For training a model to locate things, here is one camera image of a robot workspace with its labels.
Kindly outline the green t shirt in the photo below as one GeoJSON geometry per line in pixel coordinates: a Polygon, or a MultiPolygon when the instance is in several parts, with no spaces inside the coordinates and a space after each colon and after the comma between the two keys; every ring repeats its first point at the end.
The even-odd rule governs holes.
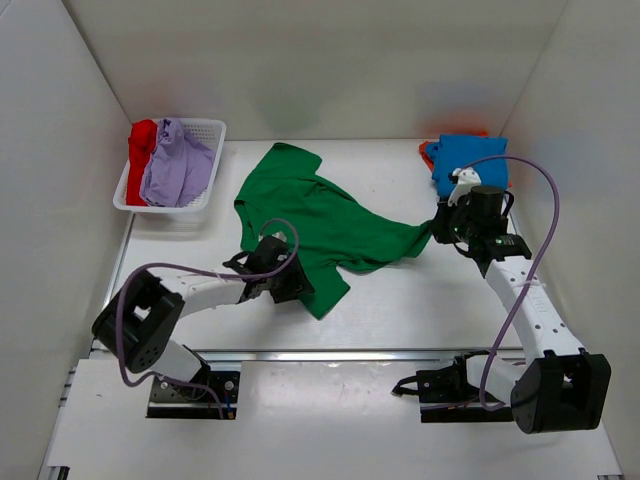
{"type": "Polygon", "coordinates": [[[322,319],[349,292],[339,267],[369,273],[405,257],[415,258],[431,238],[428,222],[412,226],[386,219],[338,185],[319,176],[318,155],[275,143],[244,181],[234,208],[240,246],[253,250],[260,230],[274,218],[288,221],[299,235],[297,257],[314,288],[300,301],[322,319]]]}

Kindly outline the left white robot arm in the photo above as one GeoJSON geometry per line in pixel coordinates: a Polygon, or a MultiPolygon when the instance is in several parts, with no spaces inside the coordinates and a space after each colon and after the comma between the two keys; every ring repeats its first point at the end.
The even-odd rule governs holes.
{"type": "Polygon", "coordinates": [[[135,384],[129,374],[153,375],[188,402],[219,403],[207,362],[172,339],[178,322],[264,292],[276,304],[315,292],[297,252],[281,234],[262,238],[254,250],[236,254],[223,266],[225,271],[217,273],[167,265],[176,276],[156,276],[154,265],[141,267],[102,310],[91,331],[117,357],[127,385],[135,384]]]}

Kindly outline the lilac t shirt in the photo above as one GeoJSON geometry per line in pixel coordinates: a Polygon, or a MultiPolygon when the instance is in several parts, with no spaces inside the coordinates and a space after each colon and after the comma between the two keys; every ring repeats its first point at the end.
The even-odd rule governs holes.
{"type": "Polygon", "coordinates": [[[156,145],[141,180],[139,194],[151,206],[183,208],[209,184],[215,153],[177,118],[158,122],[156,145]]]}

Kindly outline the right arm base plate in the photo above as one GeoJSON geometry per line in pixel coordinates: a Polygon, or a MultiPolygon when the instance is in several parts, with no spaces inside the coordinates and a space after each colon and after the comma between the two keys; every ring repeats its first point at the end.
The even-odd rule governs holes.
{"type": "Polygon", "coordinates": [[[444,367],[417,370],[399,380],[391,394],[416,397],[422,424],[513,422],[509,407],[488,411],[480,405],[479,389],[467,381],[467,358],[459,355],[444,367]]]}

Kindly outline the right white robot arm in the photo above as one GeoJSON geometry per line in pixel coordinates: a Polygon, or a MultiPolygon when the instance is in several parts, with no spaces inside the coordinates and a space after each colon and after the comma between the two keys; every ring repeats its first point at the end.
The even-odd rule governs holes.
{"type": "Polygon", "coordinates": [[[602,354],[589,353],[557,312],[536,274],[524,239],[508,230],[511,192],[482,183],[472,168],[450,174],[452,192],[438,201],[434,239],[477,265],[507,312],[525,362],[497,351],[467,353],[449,367],[448,387],[460,400],[484,400],[509,412],[527,434],[594,430],[611,377],[602,354]]]}

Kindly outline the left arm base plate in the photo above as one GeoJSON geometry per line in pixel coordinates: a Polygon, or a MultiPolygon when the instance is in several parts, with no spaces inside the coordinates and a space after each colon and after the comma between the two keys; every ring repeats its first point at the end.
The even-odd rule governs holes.
{"type": "Polygon", "coordinates": [[[215,392],[174,385],[164,378],[154,379],[147,402],[150,419],[235,420],[241,380],[239,362],[210,363],[204,383],[215,392]]]}

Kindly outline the aluminium table rail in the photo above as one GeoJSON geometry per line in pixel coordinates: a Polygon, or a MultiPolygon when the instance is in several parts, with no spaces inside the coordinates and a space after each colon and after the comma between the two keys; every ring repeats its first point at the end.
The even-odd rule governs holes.
{"type": "Polygon", "coordinates": [[[315,349],[315,350],[200,350],[209,362],[392,362],[437,361],[471,350],[447,349],[315,349]]]}

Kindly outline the white plastic laundry basket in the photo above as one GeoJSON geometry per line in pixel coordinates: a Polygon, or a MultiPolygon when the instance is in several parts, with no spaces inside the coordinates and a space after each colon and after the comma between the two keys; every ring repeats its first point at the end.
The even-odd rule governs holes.
{"type": "Polygon", "coordinates": [[[126,204],[126,190],[130,162],[126,161],[120,179],[113,195],[113,206],[121,211],[137,214],[151,215],[200,215],[209,204],[209,199],[213,190],[217,170],[220,165],[221,153],[226,135],[226,124],[221,120],[204,118],[180,118],[184,128],[201,144],[205,145],[215,154],[212,172],[208,180],[207,187],[203,192],[193,199],[188,205],[178,207],[156,207],[156,206],[131,206],[126,204]]]}

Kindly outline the red t shirt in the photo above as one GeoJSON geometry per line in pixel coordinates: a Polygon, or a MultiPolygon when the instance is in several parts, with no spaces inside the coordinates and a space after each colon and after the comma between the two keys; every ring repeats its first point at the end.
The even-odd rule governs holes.
{"type": "Polygon", "coordinates": [[[140,187],[145,168],[156,146],[157,124],[144,119],[132,124],[128,138],[129,173],[126,184],[126,204],[146,206],[140,196],[140,187]]]}

